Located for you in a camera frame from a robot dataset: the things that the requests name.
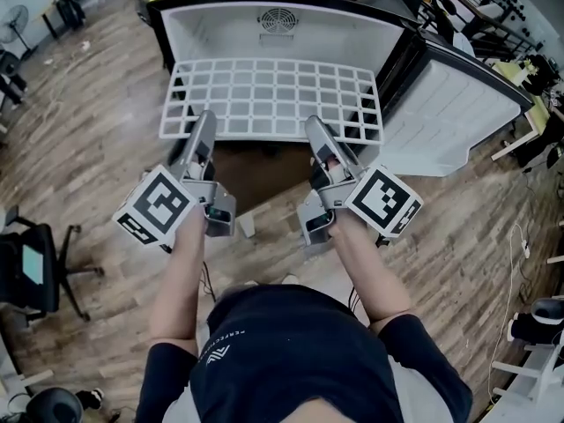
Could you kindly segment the person's right hand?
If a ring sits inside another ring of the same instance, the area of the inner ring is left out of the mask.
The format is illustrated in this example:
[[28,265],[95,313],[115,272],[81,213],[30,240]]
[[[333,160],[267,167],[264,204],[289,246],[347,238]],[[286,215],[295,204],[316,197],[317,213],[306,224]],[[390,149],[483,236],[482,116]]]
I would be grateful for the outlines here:
[[348,181],[350,175],[345,167],[336,159],[329,159],[327,161],[328,175],[333,183],[340,183]]

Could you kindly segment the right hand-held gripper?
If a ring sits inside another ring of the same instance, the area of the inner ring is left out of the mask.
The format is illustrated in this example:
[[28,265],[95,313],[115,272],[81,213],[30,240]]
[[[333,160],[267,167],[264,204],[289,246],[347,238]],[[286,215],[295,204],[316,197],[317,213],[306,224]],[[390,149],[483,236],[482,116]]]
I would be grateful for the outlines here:
[[338,141],[334,130],[318,116],[304,123],[316,162],[328,175],[327,161],[336,159],[350,175],[348,181],[313,189],[298,207],[305,242],[325,243],[336,210],[353,212],[378,234],[380,243],[399,237],[423,206],[422,198],[385,167],[365,169],[353,150]]

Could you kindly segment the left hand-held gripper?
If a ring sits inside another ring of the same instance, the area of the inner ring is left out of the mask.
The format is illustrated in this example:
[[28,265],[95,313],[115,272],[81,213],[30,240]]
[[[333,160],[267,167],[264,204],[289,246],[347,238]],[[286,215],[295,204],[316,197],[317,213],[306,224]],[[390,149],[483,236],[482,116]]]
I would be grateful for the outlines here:
[[187,138],[177,139],[169,153],[169,171],[156,166],[138,183],[112,220],[143,246],[169,246],[188,213],[204,209],[209,237],[234,234],[236,200],[213,179],[217,118],[205,110]]

